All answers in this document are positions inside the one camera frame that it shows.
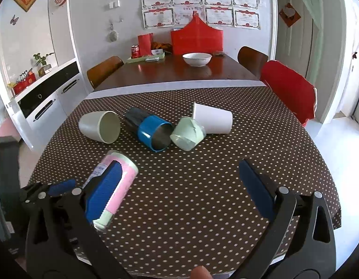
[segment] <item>drawer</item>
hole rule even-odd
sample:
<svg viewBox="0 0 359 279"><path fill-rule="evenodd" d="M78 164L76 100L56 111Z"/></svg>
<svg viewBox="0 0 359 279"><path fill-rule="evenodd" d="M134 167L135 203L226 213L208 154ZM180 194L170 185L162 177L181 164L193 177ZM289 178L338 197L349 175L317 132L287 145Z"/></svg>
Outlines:
<svg viewBox="0 0 359 279"><path fill-rule="evenodd" d="M77 74L56 91L63 110L67 115L86 98L87 93L80 74Z"/></svg>
<svg viewBox="0 0 359 279"><path fill-rule="evenodd" d="M57 94L53 93L27 117L27 122L45 146L66 118Z"/></svg>
<svg viewBox="0 0 359 279"><path fill-rule="evenodd" d="M24 117L27 118L53 92L77 74L79 74L78 65L74 62L39 84L18 102Z"/></svg>

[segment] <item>light green cup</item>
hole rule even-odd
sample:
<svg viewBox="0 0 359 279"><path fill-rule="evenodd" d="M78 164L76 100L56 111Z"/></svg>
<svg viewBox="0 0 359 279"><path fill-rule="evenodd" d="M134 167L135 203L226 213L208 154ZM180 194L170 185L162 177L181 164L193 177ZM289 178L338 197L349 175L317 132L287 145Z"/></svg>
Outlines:
<svg viewBox="0 0 359 279"><path fill-rule="evenodd" d="M171 140L182 150L191 151L206 135L201 124L191 117L184 116L171 134Z"/></svg>

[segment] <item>red can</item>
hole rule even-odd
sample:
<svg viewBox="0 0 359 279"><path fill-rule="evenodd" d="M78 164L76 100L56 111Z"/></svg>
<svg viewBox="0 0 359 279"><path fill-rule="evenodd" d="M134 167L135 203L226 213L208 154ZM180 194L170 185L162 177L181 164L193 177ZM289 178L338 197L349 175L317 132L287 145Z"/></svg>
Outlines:
<svg viewBox="0 0 359 279"><path fill-rule="evenodd" d="M139 57L139 46L133 45L132 46L132 59L135 59L137 57Z"/></svg>

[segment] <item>polka dot tablecloth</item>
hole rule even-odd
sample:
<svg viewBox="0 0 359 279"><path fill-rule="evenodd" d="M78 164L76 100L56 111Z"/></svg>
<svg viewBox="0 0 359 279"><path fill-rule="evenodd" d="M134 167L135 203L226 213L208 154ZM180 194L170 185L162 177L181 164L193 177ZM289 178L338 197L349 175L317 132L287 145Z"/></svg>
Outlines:
<svg viewBox="0 0 359 279"><path fill-rule="evenodd" d="M171 144L150 151L129 134L123 121L132 107L143 107L174 125L191 116L193 102L230 110L228 135L208 135L186 152ZM118 140L90 140L78 120L92 111L112 110L122 119ZM268 225L239 179L238 164L248 158L260 173L293 192L321 191L335 228L340 203L322 156L295 116L268 87L203 88L128 94L84 100L50 140L31 181L76 179L81 186L109 150L129 156L139 175L108 231L105 245L133 275L188 277L204 265L212 274L243 263ZM278 254L296 228L293 218Z"/></svg>

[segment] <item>white paper cup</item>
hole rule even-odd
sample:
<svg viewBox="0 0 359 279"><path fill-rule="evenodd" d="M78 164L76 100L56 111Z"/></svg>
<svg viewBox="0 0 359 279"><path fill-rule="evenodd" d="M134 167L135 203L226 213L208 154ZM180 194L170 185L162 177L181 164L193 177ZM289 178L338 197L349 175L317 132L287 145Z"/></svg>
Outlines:
<svg viewBox="0 0 359 279"><path fill-rule="evenodd" d="M202 125L191 117L184 116L170 137L177 147L185 151L191 151L206 135Z"/></svg>
<svg viewBox="0 0 359 279"><path fill-rule="evenodd" d="M81 117L78 128L88 138L113 143L120 134L120 119L113 111L90 112Z"/></svg>
<svg viewBox="0 0 359 279"><path fill-rule="evenodd" d="M232 113L227 110L194 103L193 119L201 124L207 134L229 134Z"/></svg>

